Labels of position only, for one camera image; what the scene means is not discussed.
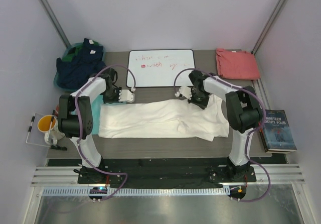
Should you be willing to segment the white printed t-shirt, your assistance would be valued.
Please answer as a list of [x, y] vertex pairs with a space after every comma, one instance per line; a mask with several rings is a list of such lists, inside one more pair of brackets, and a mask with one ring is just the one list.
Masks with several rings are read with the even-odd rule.
[[152, 103], [103, 105], [98, 135], [102, 138], [226, 138], [229, 124], [222, 100], [211, 95], [201, 109], [187, 100], [171, 99]]

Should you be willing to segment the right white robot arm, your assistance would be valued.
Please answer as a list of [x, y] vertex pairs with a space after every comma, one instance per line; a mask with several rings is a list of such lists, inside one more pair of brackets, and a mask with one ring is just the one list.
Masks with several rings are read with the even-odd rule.
[[189, 79], [192, 83], [189, 103], [205, 109], [210, 96], [215, 95], [226, 104], [227, 121], [233, 129], [232, 149], [228, 157], [230, 166], [226, 174], [230, 180], [238, 181], [245, 174], [243, 166], [249, 163], [248, 150], [253, 133], [264, 122], [264, 104], [251, 86], [237, 86], [199, 70], [193, 70]]

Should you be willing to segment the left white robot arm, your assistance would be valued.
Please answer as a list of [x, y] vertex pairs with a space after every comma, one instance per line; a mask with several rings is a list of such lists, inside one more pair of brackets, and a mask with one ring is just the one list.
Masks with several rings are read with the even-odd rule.
[[107, 171], [102, 167], [103, 158], [93, 137], [92, 103], [102, 96], [103, 103], [123, 103], [121, 87], [115, 85], [118, 73], [113, 66], [105, 67], [89, 77], [79, 89], [59, 98], [58, 129], [75, 145], [82, 159], [82, 167], [90, 168], [89, 177], [102, 183]]

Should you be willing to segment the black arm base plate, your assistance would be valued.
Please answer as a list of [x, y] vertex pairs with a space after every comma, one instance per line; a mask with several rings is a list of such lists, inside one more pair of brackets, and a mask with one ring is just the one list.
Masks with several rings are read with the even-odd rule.
[[187, 189], [211, 188], [223, 182], [255, 182], [263, 172], [260, 165], [286, 164], [283, 154], [255, 157], [246, 176], [231, 179], [225, 158], [105, 159], [107, 172], [126, 172], [126, 188]]

